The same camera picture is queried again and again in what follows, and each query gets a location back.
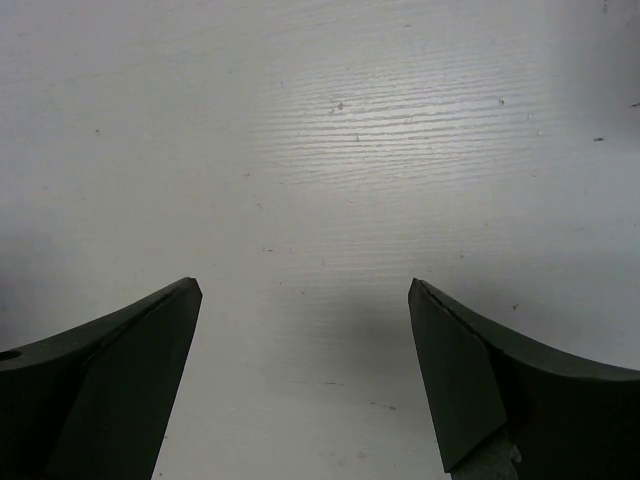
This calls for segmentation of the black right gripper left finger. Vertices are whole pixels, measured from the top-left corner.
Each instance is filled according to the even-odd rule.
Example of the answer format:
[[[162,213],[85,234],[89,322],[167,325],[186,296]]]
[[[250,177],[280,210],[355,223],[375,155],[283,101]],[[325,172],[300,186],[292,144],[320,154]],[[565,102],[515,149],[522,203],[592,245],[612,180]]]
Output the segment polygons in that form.
[[[2,478],[152,478],[201,301],[186,277],[2,352]]]

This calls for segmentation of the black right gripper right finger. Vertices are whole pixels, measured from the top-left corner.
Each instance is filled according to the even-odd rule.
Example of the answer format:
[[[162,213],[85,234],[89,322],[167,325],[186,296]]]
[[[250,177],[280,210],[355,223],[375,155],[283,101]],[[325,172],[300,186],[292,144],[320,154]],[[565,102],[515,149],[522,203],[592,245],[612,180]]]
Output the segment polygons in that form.
[[[639,374],[489,320],[414,280],[411,327],[454,479],[635,479]]]

